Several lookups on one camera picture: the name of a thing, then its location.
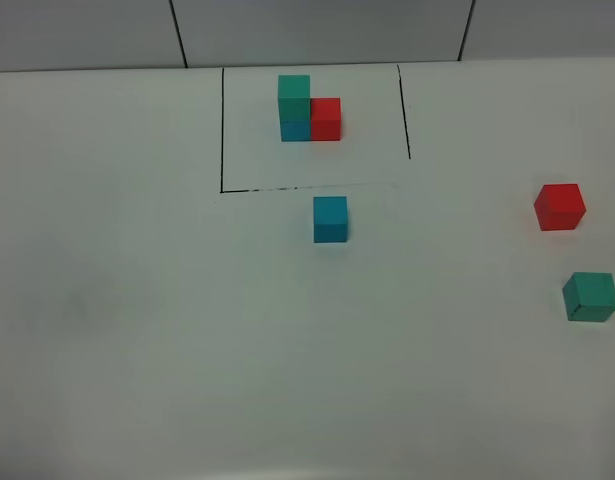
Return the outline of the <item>blue template block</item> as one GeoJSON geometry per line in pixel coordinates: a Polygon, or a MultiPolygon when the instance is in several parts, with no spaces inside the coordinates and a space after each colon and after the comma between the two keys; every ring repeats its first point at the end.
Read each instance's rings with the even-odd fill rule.
{"type": "Polygon", "coordinates": [[[311,122],[309,120],[281,121],[282,142],[309,142],[311,140],[311,122]]]}

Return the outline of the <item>red template block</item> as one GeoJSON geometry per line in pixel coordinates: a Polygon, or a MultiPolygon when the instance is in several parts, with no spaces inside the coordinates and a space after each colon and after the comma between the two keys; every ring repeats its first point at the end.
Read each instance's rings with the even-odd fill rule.
{"type": "Polygon", "coordinates": [[[311,140],[340,141],[342,137],[342,109],[340,98],[312,98],[311,140]]]}

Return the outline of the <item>green template block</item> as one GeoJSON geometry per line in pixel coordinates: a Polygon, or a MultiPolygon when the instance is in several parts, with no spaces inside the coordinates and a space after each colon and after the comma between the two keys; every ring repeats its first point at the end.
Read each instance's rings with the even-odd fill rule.
{"type": "Polygon", "coordinates": [[[279,75],[277,104],[281,122],[309,121],[311,92],[309,75],[279,75]]]}

